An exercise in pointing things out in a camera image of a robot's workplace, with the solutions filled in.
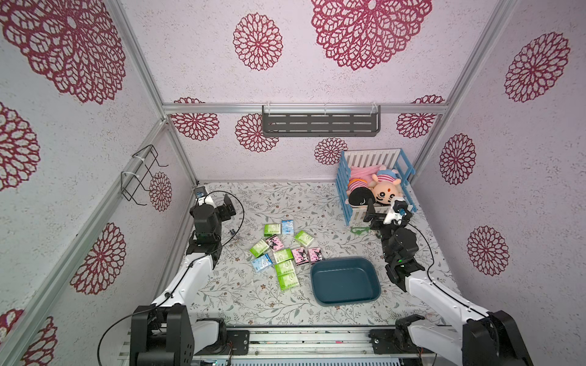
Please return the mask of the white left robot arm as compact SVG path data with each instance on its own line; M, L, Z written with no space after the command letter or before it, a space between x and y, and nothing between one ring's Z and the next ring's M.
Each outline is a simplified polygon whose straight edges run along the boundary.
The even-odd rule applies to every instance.
M216 205L210 193L199 198L189 213L194 220L192 237L178 272L163 293L131 315L131 365L190 365L201 354L220 354L230 347L225 321L219 318L190 320L188 306L212 276L227 240L222 224L237 215L232 193L224 192Z

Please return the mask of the blue tissue pack top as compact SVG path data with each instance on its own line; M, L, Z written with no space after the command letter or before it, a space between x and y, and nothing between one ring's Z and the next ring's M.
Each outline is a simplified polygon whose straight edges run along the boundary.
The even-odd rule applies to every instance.
M293 236L295 234L295 224L293 220L283 220L281 222L282 234Z

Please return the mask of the green tissue pack top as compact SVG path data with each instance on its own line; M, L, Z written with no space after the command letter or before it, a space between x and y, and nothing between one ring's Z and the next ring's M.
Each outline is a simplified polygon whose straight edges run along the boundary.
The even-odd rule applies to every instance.
M282 233L282 224L265 224L263 235L265 237L280 235Z

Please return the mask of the dark teal storage box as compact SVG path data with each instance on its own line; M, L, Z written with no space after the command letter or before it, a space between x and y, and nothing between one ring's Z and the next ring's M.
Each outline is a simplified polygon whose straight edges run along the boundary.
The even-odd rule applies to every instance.
M327 259L311 267L314 298L323 307L368 303L382 289L374 265L363 257Z

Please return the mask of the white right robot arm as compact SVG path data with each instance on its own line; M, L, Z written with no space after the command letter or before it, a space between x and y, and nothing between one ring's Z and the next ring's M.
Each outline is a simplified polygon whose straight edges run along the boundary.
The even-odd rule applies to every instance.
M396 340L428 349L456 365L531 365L511 315L466 300L438 283L416 260L417 239L423 234L411 225L411 217L404 201L396 201L382 214L369 202L364 221L380 235L389 281L426 303L448 325L438 326L422 316L405 317L395 323Z

